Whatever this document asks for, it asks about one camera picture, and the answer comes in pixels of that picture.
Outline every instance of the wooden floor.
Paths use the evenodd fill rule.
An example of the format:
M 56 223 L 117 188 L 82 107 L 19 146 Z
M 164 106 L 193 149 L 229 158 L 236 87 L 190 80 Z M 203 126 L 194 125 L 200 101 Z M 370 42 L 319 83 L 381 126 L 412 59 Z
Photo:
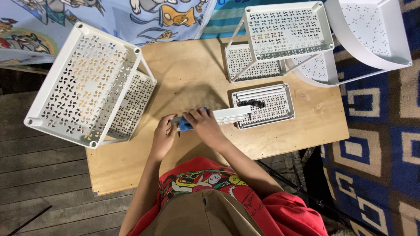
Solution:
M 0 235 L 49 205 L 17 235 L 117 235 L 135 189 L 94 197 L 84 148 L 23 124 L 36 94 L 0 96 Z M 263 162 L 277 172 L 291 172 L 295 164 L 303 178 L 298 156 L 293 152 Z M 286 176 L 296 182 L 293 174 Z

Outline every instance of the striped fabric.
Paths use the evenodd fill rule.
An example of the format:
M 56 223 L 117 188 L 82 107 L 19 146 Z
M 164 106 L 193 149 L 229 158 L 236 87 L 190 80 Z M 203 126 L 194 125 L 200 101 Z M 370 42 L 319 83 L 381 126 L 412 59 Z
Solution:
M 245 7 L 303 1 L 305 0 L 218 0 L 210 21 L 200 38 L 231 37 L 244 14 Z M 245 27 L 242 25 L 238 36 L 245 34 Z

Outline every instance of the black cable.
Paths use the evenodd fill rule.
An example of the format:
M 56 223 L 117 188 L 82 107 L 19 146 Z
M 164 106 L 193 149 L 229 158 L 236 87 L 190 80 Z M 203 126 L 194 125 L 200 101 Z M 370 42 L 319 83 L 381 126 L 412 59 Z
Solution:
M 16 234 L 19 230 L 21 230 L 23 227 L 25 227 L 27 224 L 31 223 L 33 220 L 35 220 L 36 218 L 38 218 L 40 215 L 44 214 L 46 211 L 48 211 L 50 208 L 52 208 L 53 206 L 49 206 L 47 208 L 45 208 L 43 211 L 41 211 L 40 213 L 38 213 L 36 216 L 34 216 L 32 219 L 28 220 L 26 223 L 24 223 L 21 227 L 13 230 L 13 232 L 11 232 L 10 234 L 8 234 L 7 236 L 12 236 L 14 234 Z
M 324 203 L 323 200 L 319 200 L 319 199 L 317 199 L 315 197 L 310 196 L 308 194 L 308 192 L 306 192 L 303 188 L 299 188 L 296 184 L 292 183 L 290 180 L 286 179 L 285 177 L 283 177 L 282 175 L 280 175 L 279 173 L 277 173 L 275 170 L 273 170 L 272 168 L 270 168 L 264 162 L 262 162 L 260 160 L 257 160 L 257 161 L 260 164 L 262 164 L 265 168 L 268 169 L 268 174 L 269 175 L 271 175 L 272 177 L 274 177 L 274 178 L 282 181 L 283 183 L 289 185 L 291 188 L 297 190 L 299 193 L 302 193 L 303 195 L 307 196 L 308 198 L 314 200 L 320 207 L 326 207 L 326 208 L 328 208 L 328 209 L 336 212 L 339 215 L 341 214 L 341 215 L 345 216 L 346 218 L 348 218 L 348 219 L 352 220 L 353 222 L 355 222 L 355 223 L 363 226 L 365 229 L 367 229 L 367 230 L 369 230 L 369 231 L 371 231 L 371 232 L 373 232 L 373 233 L 375 233 L 377 235 L 386 236 L 386 234 L 378 231 L 377 229 L 373 228 L 372 226 L 369 226 L 369 225 L 365 224 L 364 222 L 362 222 L 362 221 L 360 221 L 360 220 L 358 220 L 358 219 L 356 219 L 356 218 L 348 215 L 347 213 L 342 212 L 342 211 L 336 209 L 334 206 L 331 206 L 331 205 L 329 205 L 327 203 Z

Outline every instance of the person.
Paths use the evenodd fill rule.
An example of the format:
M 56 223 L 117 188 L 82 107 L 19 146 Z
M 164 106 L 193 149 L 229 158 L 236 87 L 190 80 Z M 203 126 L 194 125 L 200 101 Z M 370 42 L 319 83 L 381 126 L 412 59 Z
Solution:
M 198 137 L 232 168 L 204 157 L 184 162 L 159 178 L 171 149 L 176 114 L 163 117 L 119 236 L 138 235 L 322 235 L 318 212 L 286 193 L 223 134 L 213 112 L 191 109 L 183 117 Z

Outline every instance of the curved white shelf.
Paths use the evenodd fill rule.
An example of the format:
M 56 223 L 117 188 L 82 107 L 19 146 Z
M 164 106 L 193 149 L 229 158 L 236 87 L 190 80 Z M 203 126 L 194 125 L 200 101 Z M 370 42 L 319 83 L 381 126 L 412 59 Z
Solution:
M 329 24 L 341 45 L 366 65 L 412 65 L 398 0 L 327 0 Z
M 292 68 L 309 57 L 310 56 L 286 59 L 286 65 L 287 67 Z M 292 71 L 292 73 L 305 83 L 317 87 L 334 87 L 337 86 L 336 84 L 339 82 L 333 51 L 323 53 L 300 68 Z

